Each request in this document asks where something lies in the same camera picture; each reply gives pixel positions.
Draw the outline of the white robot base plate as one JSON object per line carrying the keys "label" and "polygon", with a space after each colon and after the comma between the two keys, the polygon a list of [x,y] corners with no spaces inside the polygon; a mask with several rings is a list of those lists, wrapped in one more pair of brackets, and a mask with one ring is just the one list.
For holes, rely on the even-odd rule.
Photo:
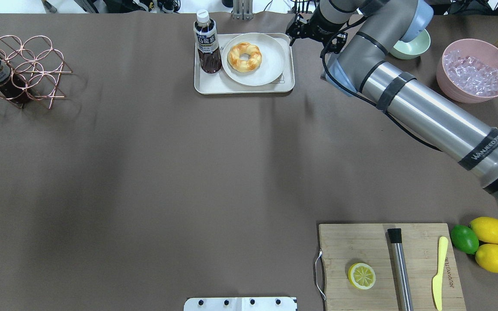
{"label": "white robot base plate", "polygon": [[296,297],[196,297],[184,303],[184,311],[297,311]]}

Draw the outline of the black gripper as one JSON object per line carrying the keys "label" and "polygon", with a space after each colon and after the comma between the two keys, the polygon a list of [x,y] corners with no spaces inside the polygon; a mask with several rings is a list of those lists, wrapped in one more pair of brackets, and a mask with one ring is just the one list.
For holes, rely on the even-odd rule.
{"label": "black gripper", "polygon": [[312,23],[301,15],[296,15],[289,22],[285,34],[290,37],[289,45],[292,47],[297,39],[310,38],[322,43],[324,53],[339,54],[347,43],[348,34],[341,30],[342,25],[337,25],[337,30],[324,29],[319,23]]}

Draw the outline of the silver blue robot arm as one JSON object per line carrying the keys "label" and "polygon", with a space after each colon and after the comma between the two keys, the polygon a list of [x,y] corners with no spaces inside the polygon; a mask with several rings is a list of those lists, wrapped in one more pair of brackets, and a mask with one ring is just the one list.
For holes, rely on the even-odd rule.
{"label": "silver blue robot arm", "polygon": [[498,129],[484,124],[408,72],[385,61],[397,41],[415,39],[433,17],[423,0],[322,0],[310,19],[293,16],[294,42],[323,44],[326,80],[401,121],[407,134],[448,154],[498,199]]}

